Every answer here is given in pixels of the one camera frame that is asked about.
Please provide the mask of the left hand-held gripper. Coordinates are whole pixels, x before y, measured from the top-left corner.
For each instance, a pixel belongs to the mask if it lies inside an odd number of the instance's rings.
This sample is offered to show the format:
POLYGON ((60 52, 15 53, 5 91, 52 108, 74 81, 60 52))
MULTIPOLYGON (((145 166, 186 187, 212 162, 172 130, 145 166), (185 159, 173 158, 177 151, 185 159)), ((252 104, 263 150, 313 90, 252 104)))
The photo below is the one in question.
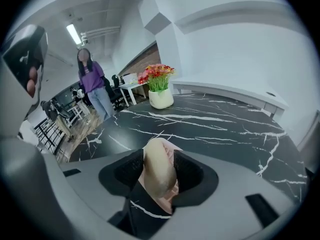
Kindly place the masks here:
POLYGON ((22 122, 40 104, 48 35, 30 24, 12 35, 0 48, 0 137, 18 135, 22 122), (37 70, 34 97, 27 92, 29 70, 37 70))

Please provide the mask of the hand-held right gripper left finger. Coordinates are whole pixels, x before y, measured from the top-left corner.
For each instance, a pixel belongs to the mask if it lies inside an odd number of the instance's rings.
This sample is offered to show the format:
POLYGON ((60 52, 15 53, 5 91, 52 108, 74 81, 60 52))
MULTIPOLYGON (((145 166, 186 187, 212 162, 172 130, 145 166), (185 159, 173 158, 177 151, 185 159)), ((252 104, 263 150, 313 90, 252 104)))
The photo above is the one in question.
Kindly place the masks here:
POLYGON ((131 192, 143 171, 142 149, 61 166, 67 182, 90 209, 111 224, 131 224, 131 192))

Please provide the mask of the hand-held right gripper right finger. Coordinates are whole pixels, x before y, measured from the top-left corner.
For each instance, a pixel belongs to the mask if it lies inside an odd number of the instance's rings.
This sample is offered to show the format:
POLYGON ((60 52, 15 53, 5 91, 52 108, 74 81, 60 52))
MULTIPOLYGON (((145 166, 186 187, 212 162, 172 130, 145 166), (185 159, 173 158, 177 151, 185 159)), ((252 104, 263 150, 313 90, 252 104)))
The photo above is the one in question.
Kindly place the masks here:
POLYGON ((268 240, 298 206, 289 191, 248 167, 239 153, 175 151, 179 193, 162 240, 268 240))

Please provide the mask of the person's left hand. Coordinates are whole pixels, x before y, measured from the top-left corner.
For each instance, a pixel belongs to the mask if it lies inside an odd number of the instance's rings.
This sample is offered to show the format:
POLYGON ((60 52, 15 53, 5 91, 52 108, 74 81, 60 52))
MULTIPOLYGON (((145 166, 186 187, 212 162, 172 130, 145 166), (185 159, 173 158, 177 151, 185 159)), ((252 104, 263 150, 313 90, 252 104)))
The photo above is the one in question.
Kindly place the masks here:
POLYGON ((38 72, 37 72, 37 69, 34 66, 32 66, 29 69, 28 81, 26 84, 26 91, 32 98, 35 96, 37 81, 38 81, 38 72))

